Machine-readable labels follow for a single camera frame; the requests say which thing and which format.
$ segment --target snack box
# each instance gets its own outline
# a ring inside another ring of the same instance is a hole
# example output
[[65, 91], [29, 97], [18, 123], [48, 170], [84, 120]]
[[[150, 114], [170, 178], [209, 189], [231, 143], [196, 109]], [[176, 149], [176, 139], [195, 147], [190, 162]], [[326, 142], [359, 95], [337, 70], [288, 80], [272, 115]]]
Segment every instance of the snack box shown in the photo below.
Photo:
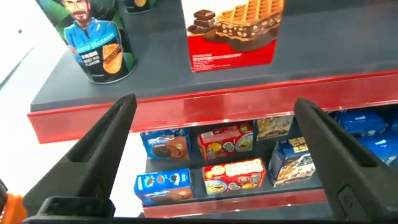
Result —
[[203, 168], [207, 194], [261, 187], [265, 176], [260, 158]]
[[383, 118], [373, 111], [337, 113], [336, 121], [354, 137], [373, 136], [386, 130]]
[[189, 159], [189, 129], [178, 128], [141, 133], [142, 142], [151, 159]]
[[287, 135], [293, 123], [293, 117], [279, 116], [257, 119], [255, 121], [257, 141]]
[[217, 128], [199, 134], [198, 144], [205, 160], [251, 151], [253, 130], [247, 122]]
[[158, 205], [193, 198], [188, 168], [138, 175], [134, 192], [143, 205]]
[[268, 165], [275, 186], [309, 179], [315, 172], [304, 137], [277, 142]]
[[193, 72], [269, 64], [284, 0], [182, 0]]
[[387, 165], [392, 164], [398, 156], [398, 135], [396, 133], [358, 138], [358, 141]]

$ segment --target gray shelf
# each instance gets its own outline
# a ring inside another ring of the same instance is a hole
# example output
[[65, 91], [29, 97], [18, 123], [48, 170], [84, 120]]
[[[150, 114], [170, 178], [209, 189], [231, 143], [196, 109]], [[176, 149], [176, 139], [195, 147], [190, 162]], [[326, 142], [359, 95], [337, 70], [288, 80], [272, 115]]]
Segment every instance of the gray shelf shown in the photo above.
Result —
[[271, 65], [192, 73], [179, 0], [123, 15], [136, 71], [110, 85], [90, 83], [70, 52], [60, 59], [30, 110], [107, 103], [128, 93], [148, 98], [300, 78], [398, 69], [398, 2], [287, 0]]

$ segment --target cylindrical snack can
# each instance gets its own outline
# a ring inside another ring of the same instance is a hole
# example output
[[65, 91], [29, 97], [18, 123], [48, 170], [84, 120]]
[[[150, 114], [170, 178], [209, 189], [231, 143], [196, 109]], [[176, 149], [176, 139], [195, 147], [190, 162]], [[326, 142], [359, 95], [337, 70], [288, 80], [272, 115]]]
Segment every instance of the cylindrical snack can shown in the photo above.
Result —
[[116, 0], [36, 1], [91, 82], [116, 82], [135, 69]]
[[126, 13], [140, 13], [151, 10], [157, 0], [124, 0]]

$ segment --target red snack box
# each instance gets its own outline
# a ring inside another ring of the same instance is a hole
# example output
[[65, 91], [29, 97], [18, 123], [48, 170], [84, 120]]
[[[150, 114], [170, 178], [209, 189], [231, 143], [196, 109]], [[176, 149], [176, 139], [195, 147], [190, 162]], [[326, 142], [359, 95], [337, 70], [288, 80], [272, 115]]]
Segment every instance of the red snack box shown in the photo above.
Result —
[[261, 187], [265, 176], [260, 158], [203, 168], [207, 194]]
[[192, 71], [271, 63], [284, 2], [182, 0]]
[[251, 151], [253, 130], [249, 123], [214, 129], [199, 134], [198, 144], [205, 160]]

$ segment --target man illustration on can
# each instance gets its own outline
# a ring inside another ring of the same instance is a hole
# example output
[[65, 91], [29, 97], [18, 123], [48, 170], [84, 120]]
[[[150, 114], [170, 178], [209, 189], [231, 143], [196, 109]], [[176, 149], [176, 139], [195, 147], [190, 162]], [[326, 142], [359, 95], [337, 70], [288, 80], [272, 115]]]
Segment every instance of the man illustration on can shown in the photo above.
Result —
[[79, 64], [89, 68], [95, 65], [96, 61], [99, 63], [97, 59], [101, 54], [97, 50], [111, 42], [117, 45], [119, 52], [123, 54], [118, 28], [111, 21], [99, 21], [91, 17], [90, 0], [62, 1], [65, 9], [75, 19], [72, 25], [64, 29], [64, 33], [68, 47]]

